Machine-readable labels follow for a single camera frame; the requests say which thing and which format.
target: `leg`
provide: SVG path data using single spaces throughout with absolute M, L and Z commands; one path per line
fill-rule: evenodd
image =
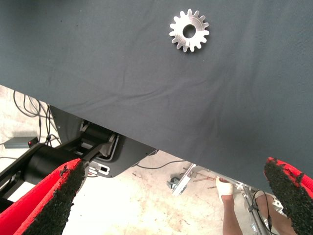
M 216 187 L 224 205 L 223 235 L 242 235 L 238 220 L 234 211 L 233 185 L 219 177 L 216 178 Z
M 268 217 L 268 211 L 272 219 L 273 227 L 278 231 L 281 235 L 295 235 L 292 226 L 291 220 L 284 217 L 282 214 L 278 213 L 273 206 L 273 198 L 269 195 L 261 195 L 256 199 L 259 210 L 264 218 Z
M 223 221 L 223 235 L 242 235 L 238 220 L 234 211 L 234 197 L 233 195 L 223 195 L 222 201 L 224 204 L 224 221 Z

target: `white floor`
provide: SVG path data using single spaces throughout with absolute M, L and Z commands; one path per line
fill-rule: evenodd
M 22 105 L 22 96 L 18 98 Z M 0 143 L 10 137 L 38 135 L 38 118 L 28 118 L 14 105 L 13 91 L 0 86 Z M 0 156 L 18 157 L 24 150 L 7 150 Z M 144 166 L 160 166 L 178 158 L 159 151 L 141 161 Z M 0 159 L 0 171 L 13 160 Z M 215 182 L 190 181 L 185 192 L 174 197 L 166 185 L 183 173 L 190 163 L 168 165 L 158 170 L 132 167 L 115 178 L 87 178 L 74 199 L 64 235 L 219 235 L 222 234 L 223 206 Z M 11 200 L 18 200 L 32 185 L 23 185 Z M 235 194 L 235 212 L 243 234 L 251 235 L 250 218 L 241 194 Z

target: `electrical wire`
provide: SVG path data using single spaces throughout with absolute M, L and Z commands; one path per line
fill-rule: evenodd
M 256 209 L 256 212 L 257 212 L 257 214 L 258 214 L 258 216 L 259 216 L 259 218 L 260 218 L 260 221 L 262 222 L 264 228 L 266 228 L 266 230 L 269 231 L 271 235 L 278 235 L 278 234 L 273 233 L 273 232 L 271 231 L 271 217 L 270 217 L 270 215 L 269 215 L 269 208 L 268 208 L 268 218 L 267 218 L 267 220 L 268 220 L 268 227 L 266 226 L 266 224 L 265 224 L 263 218 L 260 216 L 259 209 L 258 209 L 258 204 L 257 204 L 256 198 L 255 198 L 255 194 L 256 194 L 258 191 L 260 191 L 260 190 L 257 190 L 257 191 L 254 192 L 254 195 L 253 195 L 253 198 L 252 198 L 252 206 L 253 206 L 253 208 Z M 268 206 L 268 198 L 267 198 L 265 192 L 264 192 L 264 191 L 262 191 L 262 192 L 264 193 L 264 195 L 265 195 L 265 197 L 266 197 L 266 203 L 267 203 L 267 206 Z
M 93 174 L 93 173 L 91 173 L 91 172 L 88 172 L 87 177 L 88 177 L 88 178 L 97 178 L 98 176 L 97 176 L 96 174 Z
M 164 164 L 164 165 L 159 166 L 159 167 L 145 167 L 145 166 L 141 166 L 141 165 L 138 165 L 138 164 L 135 164 L 135 165 L 138 166 L 138 167 L 140 167 L 140 168 L 143 168 L 143 169 L 156 170 L 156 169 L 161 169 L 162 167 L 165 167 L 165 166 L 168 165 L 168 164 L 180 163 L 180 162 L 185 162 L 185 161 L 186 161 L 186 160 L 172 161 L 172 162 L 169 162 L 169 163 Z
M 154 155 L 154 154 L 157 154 L 157 153 L 158 153 L 158 149 L 152 151 L 152 152 L 149 153 L 146 157 L 149 157 L 149 156 Z M 139 164 L 139 163 L 140 163 L 140 161 L 137 162 L 136 164 L 132 165 L 131 167 L 134 167 L 134 166 L 136 166 L 136 165 Z
M 28 97 L 28 99 L 29 99 L 29 101 L 30 101 L 32 107 L 34 108 L 34 110 L 35 110 L 36 112 L 33 112 L 32 110 L 27 109 L 27 107 L 26 107 L 26 95 L 25 95 L 25 94 L 24 94 L 24 97 L 23 97 L 23 108 L 24 108 L 24 110 L 22 110 L 22 109 L 18 106 L 18 104 L 17 104 L 17 102 L 16 102 L 16 91 L 13 92 L 13 100 L 14 100 L 15 106 L 18 108 L 18 110 L 19 110 L 21 113 L 23 113 L 24 115 L 26 115 L 27 117 L 29 117 L 29 118 L 33 118 L 33 117 L 34 117 L 34 118 L 35 118 L 35 117 L 38 117 L 38 118 L 39 118 L 39 119 L 38 119 L 39 141 L 40 141 L 41 135 L 42 135 L 42 121 L 41 121 L 41 118 L 45 118 L 45 126 L 46 126 L 46 131 L 47 131 L 47 137 L 46 137 L 46 140 L 45 140 L 45 144 L 47 144 L 47 145 L 50 144 L 50 146 L 52 147 L 51 136 L 55 137 L 55 139 L 59 142 L 59 144 L 61 144 L 61 142 L 59 141 L 59 138 L 58 138 L 58 137 L 56 137 L 55 135 L 50 134 L 50 131 L 51 131 L 51 128 L 50 128 L 50 127 L 51 127 L 51 126 L 52 126 L 52 128 L 53 128 L 56 132 L 58 132 L 58 131 L 57 131 L 57 128 L 55 127 L 55 125 L 51 122 L 52 117 L 51 117 L 50 105 L 47 104 L 47 110 L 45 110 L 43 104 L 42 104 L 39 100 L 35 99 L 36 102 L 38 103 L 38 107 L 37 107 L 37 106 L 35 105 L 34 101 L 32 100 L 32 98 L 31 98 L 30 96 L 27 96 L 27 97 Z

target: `silver gear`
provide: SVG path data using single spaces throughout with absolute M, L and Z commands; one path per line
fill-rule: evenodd
M 195 14 L 192 14 L 191 9 L 187 11 L 187 14 L 183 11 L 180 12 L 180 17 L 175 16 L 175 23 L 170 24 L 170 27 L 173 29 L 170 32 L 170 36 L 174 36 L 172 43 L 178 43 L 177 49 L 183 47 L 183 51 L 187 52 L 188 48 L 191 52 L 195 51 L 195 47 L 198 49 L 201 48 L 200 43 L 206 43 L 206 35 L 209 35 L 209 31 L 205 30 L 209 26 L 209 23 L 204 23 L 205 16 L 199 17 L 199 11 L 195 11 Z M 191 38 L 186 38 L 183 34 L 183 30 L 187 25 L 192 25 L 196 29 L 196 33 Z

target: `person's foot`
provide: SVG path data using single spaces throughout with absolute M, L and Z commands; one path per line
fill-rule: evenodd
M 215 183 L 220 201 L 223 202 L 224 205 L 234 205 L 234 185 L 220 177 L 216 177 Z

